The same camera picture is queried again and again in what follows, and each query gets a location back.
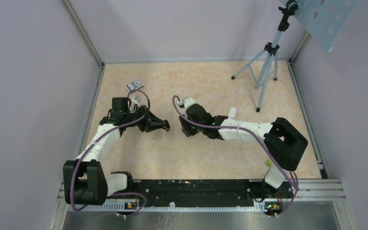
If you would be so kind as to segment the black earbud charging case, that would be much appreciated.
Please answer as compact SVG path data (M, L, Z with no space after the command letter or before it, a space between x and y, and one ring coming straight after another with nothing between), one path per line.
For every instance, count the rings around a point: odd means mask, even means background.
M171 126L167 120L164 120L164 128L165 131L169 132L171 130Z

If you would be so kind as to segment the white earbud charging case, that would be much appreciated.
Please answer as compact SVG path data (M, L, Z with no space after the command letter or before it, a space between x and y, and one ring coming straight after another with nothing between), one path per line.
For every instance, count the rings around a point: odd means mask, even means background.
M236 117L236 114L237 114L237 108L230 107L228 110L228 117L234 119Z

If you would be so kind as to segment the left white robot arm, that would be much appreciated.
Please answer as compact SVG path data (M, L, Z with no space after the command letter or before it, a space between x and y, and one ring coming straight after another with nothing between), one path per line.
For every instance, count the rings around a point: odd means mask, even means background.
M129 172L113 172L106 176L102 164L112 146L128 127L141 132L158 129L170 131L170 124L154 115L147 105L140 105L134 97L112 98L112 107L99 123L96 134L85 150L63 165L65 201L75 205L102 205L107 197L118 193L129 198L134 193Z

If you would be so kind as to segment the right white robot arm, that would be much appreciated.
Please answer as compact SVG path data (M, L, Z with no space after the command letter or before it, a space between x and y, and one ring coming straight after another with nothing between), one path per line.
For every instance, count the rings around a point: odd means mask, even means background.
M271 123L253 123L222 115L212 116L191 98L180 101L175 106L175 109L179 108L185 110L179 120L187 137L201 133L209 139L256 142L262 147L273 162L262 184L265 196L279 194L284 180L295 189L299 188L295 171L308 141L288 120L278 117Z

